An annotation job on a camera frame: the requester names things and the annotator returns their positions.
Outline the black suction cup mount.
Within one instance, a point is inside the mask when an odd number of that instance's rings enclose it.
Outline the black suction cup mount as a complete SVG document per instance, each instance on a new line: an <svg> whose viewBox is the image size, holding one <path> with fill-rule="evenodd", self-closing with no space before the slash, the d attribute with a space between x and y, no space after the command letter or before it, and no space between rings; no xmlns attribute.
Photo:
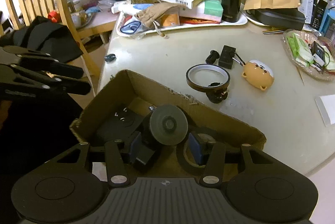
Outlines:
<svg viewBox="0 0 335 224"><path fill-rule="evenodd" d="M141 173L148 172L166 146L176 146L188 133L188 121L184 112L177 106L164 104L150 106L149 114L139 126L142 145L133 166Z"/></svg>

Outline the yellow dog earbud case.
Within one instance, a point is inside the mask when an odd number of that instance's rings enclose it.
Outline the yellow dog earbud case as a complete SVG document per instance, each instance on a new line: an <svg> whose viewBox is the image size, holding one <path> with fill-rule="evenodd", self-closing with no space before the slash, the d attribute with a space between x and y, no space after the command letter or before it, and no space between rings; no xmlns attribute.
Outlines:
<svg viewBox="0 0 335 224"><path fill-rule="evenodd" d="M243 65L241 75L250 85L266 91L274 83L274 73L272 69L258 60L250 60Z"/></svg>

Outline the small black rectangular box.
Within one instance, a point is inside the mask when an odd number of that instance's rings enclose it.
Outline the small black rectangular box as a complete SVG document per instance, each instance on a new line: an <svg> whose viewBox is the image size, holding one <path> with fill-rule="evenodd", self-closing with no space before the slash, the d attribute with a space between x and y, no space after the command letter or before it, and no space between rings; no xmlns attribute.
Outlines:
<svg viewBox="0 0 335 224"><path fill-rule="evenodd" d="M218 65L222 68L230 70L233 66L234 62L233 59L235 57L235 53L236 53L235 48L224 45L219 57Z"/></svg>

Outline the small black cylinder plug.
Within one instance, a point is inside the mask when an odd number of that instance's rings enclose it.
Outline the small black cylinder plug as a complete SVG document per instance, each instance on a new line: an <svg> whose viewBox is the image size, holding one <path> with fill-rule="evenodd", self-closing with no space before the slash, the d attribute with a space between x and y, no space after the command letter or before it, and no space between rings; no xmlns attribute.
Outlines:
<svg viewBox="0 0 335 224"><path fill-rule="evenodd" d="M219 58L220 54L216 50L211 50L210 55L206 57L206 64L213 65Z"/></svg>

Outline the black power adapter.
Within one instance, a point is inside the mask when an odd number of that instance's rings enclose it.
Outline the black power adapter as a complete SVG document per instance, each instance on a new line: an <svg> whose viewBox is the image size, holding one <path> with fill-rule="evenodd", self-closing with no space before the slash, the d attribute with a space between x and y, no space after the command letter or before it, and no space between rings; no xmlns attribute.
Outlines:
<svg viewBox="0 0 335 224"><path fill-rule="evenodd" d="M133 133L142 123L144 117L121 105L104 120L97 130L95 141L105 144L109 141L121 140L130 143Z"/></svg>

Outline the open cardboard box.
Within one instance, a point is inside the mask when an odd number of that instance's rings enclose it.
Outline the open cardboard box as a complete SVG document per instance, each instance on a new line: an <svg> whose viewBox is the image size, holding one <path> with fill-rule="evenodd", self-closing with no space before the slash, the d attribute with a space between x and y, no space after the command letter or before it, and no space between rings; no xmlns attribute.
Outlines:
<svg viewBox="0 0 335 224"><path fill-rule="evenodd" d="M211 152L199 177L202 185L213 188L222 183L227 149L243 144L263 149L266 143L258 129L128 70L105 85L70 129L79 141L104 148L113 187L130 184L127 163L148 170L164 149L174 147L180 158L184 142L207 134L211 141L201 141L200 147Z"/></svg>

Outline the white serving tray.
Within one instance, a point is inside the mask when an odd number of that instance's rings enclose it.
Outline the white serving tray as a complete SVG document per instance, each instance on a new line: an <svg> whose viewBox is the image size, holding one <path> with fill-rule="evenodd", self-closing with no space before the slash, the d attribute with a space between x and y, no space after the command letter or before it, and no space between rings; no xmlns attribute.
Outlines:
<svg viewBox="0 0 335 224"><path fill-rule="evenodd" d="M126 21L129 20L133 15L141 12L149 7L149 4L137 4L134 5L133 8L122 8L120 14L117 18L116 24L114 26L113 32L116 33L120 37L132 37L132 34L126 34L121 32L121 27L124 25ZM227 21L222 21L221 23L196 23L189 18L182 18L180 25L177 26L160 26L160 30L162 32L169 30L178 30L178 29L188 29L188 28L201 28L201 27L224 27L224 26L242 26L248 22L248 19L242 13L238 14L238 21L235 23L230 23Z"/></svg>

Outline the white power bank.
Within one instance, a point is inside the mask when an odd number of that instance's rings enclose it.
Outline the white power bank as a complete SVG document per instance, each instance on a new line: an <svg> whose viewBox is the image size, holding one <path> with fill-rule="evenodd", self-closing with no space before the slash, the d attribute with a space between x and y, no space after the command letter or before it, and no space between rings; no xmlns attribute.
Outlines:
<svg viewBox="0 0 335 224"><path fill-rule="evenodd" d="M321 114L325 126L335 124L335 94L318 96L315 98L316 105Z"/></svg>

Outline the glass snack dish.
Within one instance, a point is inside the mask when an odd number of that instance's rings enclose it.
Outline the glass snack dish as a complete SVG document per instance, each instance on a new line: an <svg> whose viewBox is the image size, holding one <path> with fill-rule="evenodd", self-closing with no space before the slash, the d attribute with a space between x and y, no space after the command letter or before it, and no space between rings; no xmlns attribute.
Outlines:
<svg viewBox="0 0 335 224"><path fill-rule="evenodd" d="M334 82L334 43L301 30L283 33L283 47L290 61L314 79Z"/></svg>

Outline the green tissue pack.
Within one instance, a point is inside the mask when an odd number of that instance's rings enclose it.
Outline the green tissue pack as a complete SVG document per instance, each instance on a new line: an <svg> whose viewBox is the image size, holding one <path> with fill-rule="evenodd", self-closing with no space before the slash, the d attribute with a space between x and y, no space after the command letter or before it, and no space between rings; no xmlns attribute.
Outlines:
<svg viewBox="0 0 335 224"><path fill-rule="evenodd" d="M218 0L205 0L204 1L204 14L215 16L215 17L222 17L223 8Z"/></svg>

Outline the black zip case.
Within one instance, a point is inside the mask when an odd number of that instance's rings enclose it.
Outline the black zip case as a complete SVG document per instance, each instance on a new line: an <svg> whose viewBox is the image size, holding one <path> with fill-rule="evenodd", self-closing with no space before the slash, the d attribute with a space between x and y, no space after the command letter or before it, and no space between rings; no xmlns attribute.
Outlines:
<svg viewBox="0 0 335 224"><path fill-rule="evenodd" d="M302 30L305 24L305 15L297 8L265 8L246 11L258 22L271 27Z"/></svg>

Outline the brown paper envelope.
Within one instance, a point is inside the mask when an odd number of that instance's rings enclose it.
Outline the brown paper envelope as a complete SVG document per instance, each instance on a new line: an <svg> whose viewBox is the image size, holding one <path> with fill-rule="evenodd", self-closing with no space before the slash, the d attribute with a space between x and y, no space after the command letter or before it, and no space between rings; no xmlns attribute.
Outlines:
<svg viewBox="0 0 335 224"><path fill-rule="evenodd" d="M246 0L244 10L298 8L300 0Z"/></svg>

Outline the tan drawstring pouch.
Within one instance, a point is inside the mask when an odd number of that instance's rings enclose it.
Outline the tan drawstring pouch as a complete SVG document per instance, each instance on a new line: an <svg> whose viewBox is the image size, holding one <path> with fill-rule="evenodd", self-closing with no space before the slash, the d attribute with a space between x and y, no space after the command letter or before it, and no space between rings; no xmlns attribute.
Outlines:
<svg viewBox="0 0 335 224"><path fill-rule="evenodd" d="M159 30L158 25L156 24L156 20L160 19L168 10L180 7L185 7L185 5L167 2L155 3L135 14L135 18L137 18L147 28L154 26L155 31L161 37L165 37L165 34Z"/></svg>

